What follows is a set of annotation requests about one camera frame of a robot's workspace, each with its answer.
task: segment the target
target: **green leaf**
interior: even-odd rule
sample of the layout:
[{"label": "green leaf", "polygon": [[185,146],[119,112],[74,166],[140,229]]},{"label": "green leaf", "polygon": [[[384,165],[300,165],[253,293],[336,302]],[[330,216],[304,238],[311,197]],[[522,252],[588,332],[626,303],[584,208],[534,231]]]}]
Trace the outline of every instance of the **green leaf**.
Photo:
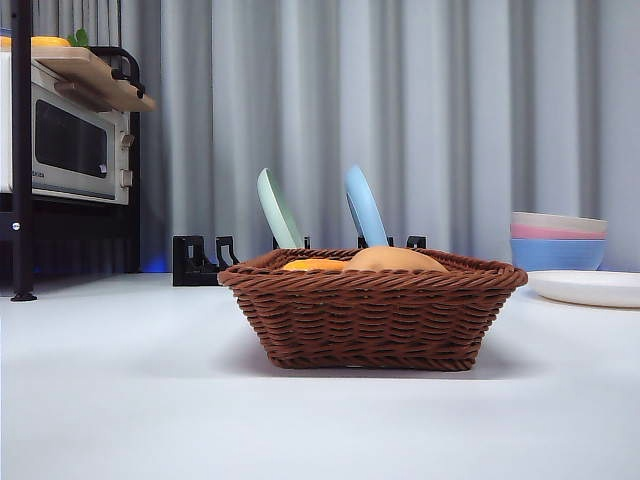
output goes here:
[{"label": "green leaf", "polygon": [[89,46],[89,35],[87,35],[87,31],[84,28],[81,28],[76,32],[76,38],[78,39],[79,47]]}]

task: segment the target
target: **brown woven basket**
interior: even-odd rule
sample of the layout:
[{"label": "brown woven basket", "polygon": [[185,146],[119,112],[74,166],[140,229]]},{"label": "brown woven basket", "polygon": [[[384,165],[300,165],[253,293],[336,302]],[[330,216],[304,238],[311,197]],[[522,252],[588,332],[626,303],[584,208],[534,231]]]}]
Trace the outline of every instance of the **brown woven basket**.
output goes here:
[{"label": "brown woven basket", "polygon": [[280,249],[218,278],[278,367],[468,370],[484,332],[527,274],[506,263],[416,250],[449,272],[286,271],[280,268],[291,260],[349,260],[359,250]]}]

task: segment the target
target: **black metal shelf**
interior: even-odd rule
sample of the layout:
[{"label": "black metal shelf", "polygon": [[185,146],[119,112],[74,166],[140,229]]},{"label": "black metal shelf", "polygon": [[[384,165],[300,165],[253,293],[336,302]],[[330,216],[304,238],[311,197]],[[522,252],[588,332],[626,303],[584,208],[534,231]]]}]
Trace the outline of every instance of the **black metal shelf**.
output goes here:
[{"label": "black metal shelf", "polygon": [[[140,269],[140,114],[130,114],[136,141],[129,150],[133,185],[129,204],[111,205],[34,195],[31,131],[31,0],[11,1],[12,168],[13,192],[0,195],[0,241],[12,244],[13,301],[35,300],[36,240],[125,239],[125,271]],[[136,60],[120,47],[91,47],[101,57],[119,57],[129,64],[127,80],[140,86]]]}]

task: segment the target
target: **white table surface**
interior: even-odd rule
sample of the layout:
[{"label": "white table surface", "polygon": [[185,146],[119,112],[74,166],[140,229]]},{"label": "white table surface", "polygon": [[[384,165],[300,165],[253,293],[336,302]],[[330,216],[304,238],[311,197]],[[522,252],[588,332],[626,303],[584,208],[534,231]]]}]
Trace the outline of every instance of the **white table surface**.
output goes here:
[{"label": "white table surface", "polygon": [[526,287],[473,370],[272,366],[163,274],[0,298],[2,478],[638,479],[640,311]]}]

